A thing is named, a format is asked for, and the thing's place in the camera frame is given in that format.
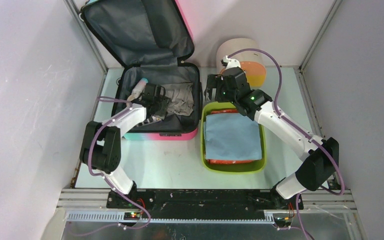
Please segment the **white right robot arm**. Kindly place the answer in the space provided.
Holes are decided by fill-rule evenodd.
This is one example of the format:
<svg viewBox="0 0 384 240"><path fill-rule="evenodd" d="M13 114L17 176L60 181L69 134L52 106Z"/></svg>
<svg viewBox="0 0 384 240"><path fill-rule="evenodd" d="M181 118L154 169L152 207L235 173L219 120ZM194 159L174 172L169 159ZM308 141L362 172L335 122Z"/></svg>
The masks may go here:
<svg viewBox="0 0 384 240"><path fill-rule="evenodd" d="M339 173L339 143L332 137L323 139L298 126L268 94L251 89L240 67L209 74L205 93L217 102L233 104L241 115L289 145L302 161L294 173L272 188L270 201L275 208L284 209L298 193L316 191L330 176Z"/></svg>

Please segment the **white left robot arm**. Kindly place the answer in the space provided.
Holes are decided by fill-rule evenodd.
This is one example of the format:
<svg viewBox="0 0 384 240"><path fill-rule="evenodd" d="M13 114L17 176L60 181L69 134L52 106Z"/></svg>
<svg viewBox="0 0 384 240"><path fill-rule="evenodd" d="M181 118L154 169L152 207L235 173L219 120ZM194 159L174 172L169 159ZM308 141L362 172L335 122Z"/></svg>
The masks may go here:
<svg viewBox="0 0 384 240"><path fill-rule="evenodd" d="M101 177L111 190L120 194L118 201L125 208L133 208L138 194L132 191L135 182L120 166L122 137L137 126L160 122L167 114L171 98L165 87L142 82L127 99L100 96L98 101L121 103L125 107L107 120L87 123L79 158L92 176Z"/></svg>

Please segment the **grey ribbed garment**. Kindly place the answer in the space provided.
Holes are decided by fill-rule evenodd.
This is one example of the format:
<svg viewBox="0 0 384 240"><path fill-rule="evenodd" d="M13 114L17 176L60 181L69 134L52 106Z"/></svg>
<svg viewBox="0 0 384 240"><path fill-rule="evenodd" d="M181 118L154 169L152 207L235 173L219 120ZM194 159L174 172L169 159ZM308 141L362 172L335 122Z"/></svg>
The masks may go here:
<svg viewBox="0 0 384 240"><path fill-rule="evenodd" d="M190 116L194 110L193 84L191 82L169 83L161 85L165 96L170 98L167 107L168 114Z"/></svg>

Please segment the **pink and teal kids suitcase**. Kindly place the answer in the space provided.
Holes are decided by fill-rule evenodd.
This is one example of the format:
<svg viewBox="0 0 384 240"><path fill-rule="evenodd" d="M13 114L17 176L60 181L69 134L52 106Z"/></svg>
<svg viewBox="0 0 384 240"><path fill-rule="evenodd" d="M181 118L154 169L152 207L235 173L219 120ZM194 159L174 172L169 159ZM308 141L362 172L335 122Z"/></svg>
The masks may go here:
<svg viewBox="0 0 384 240"><path fill-rule="evenodd" d="M169 113L164 120L137 126L127 140L187 141L199 130L203 90L198 67L188 62L195 46L189 27L175 0L90 0L80 18L105 49L123 66L116 91L127 99L146 78L167 93L180 84L190 90L191 113Z"/></svg>

